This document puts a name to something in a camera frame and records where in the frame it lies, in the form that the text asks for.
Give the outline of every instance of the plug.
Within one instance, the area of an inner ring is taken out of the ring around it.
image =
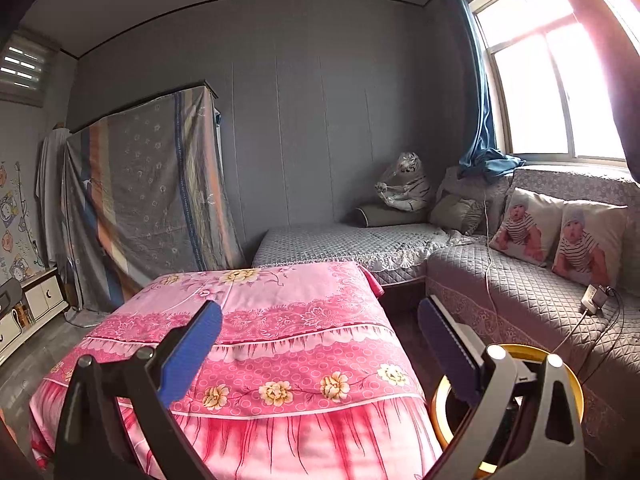
[[[601,285],[589,285],[580,302],[582,306],[589,311],[590,315],[593,316],[593,314],[596,314],[602,309],[606,301],[607,291]]]

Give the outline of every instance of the fabric-covered wardrobe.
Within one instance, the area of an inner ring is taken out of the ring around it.
[[[213,99],[183,89],[68,139],[63,230],[84,308],[112,312],[163,274],[242,266]]]

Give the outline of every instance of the pink fabric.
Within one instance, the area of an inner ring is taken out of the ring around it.
[[[218,480],[422,478],[441,450],[381,294],[353,262],[158,278],[43,380],[30,403],[36,459],[54,449],[78,357],[154,346],[215,299],[222,332],[171,411]],[[128,400],[120,406],[141,463],[163,478]]]

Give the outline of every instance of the drawer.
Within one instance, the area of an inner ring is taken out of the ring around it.
[[[14,319],[14,311],[0,319],[0,351],[4,350],[11,341],[22,333],[22,329]]]
[[[44,300],[47,302],[49,308],[56,306],[62,301],[62,293],[60,292],[60,286],[55,276],[47,278],[40,284],[42,293],[44,294]]]
[[[44,297],[42,285],[44,285],[44,283],[35,285],[24,293],[34,320],[41,318],[43,314],[50,309],[50,306],[47,304],[47,300]]]

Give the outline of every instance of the window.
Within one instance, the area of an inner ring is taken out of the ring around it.
[[[504,147],[529,160],[624,160],[598,56],[568,0],[474,0]]]
[[[0,55],[0,99],[42,106],[53,51],[14,34]]]

